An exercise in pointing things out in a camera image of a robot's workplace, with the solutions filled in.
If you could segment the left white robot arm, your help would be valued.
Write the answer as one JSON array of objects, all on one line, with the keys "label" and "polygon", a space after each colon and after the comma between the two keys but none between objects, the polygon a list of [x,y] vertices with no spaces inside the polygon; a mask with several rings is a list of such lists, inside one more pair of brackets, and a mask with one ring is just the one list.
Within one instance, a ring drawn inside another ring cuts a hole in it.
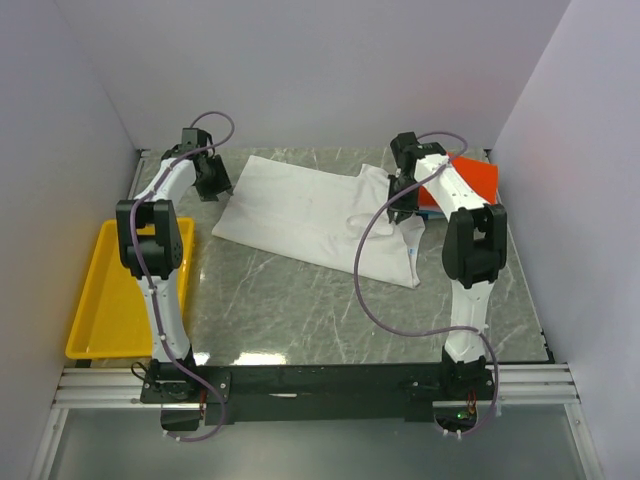
[{"label": "left white robot arm", "polygon": [[165,152],[146,188],[116,205],[120,261],[136,279],[151,326],[144,384],[164,387],[179,402],[193,399],[200,388],[177,293],[184,246],[175,207],[191,188],[203,202],[233,193],[212,135],[195,126],[182,130],[181,142]]}]

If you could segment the white t shirt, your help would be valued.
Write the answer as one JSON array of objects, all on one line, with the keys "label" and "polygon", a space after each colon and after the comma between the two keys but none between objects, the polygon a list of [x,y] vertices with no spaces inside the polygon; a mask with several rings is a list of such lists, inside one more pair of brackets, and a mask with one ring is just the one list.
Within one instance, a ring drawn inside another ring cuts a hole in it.
[{"label": "white t shirt", "polygon": [[372,217],[387,199],[387,172],[369,164],[337,175],[252,155],[213,235],[269,253],[402,287],[420,280],[425,230]]}]

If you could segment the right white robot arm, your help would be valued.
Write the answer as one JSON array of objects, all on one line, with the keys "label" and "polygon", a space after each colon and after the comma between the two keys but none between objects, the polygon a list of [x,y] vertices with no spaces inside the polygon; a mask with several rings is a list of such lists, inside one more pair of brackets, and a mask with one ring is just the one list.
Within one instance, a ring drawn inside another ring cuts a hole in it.
[{"label": "right white robot arm", "polygon": [[507,213],[476,193],[437,142],[422,144],[415,133],[390,143],[396,173],[389,177],[387,215],[399,224],[419,210],[417,184],[431,195],[447,220],[442,265],[452,285],[451,326],[442,354],[439,387],[460,399],[482,377],[488,301],[507,260]]}]

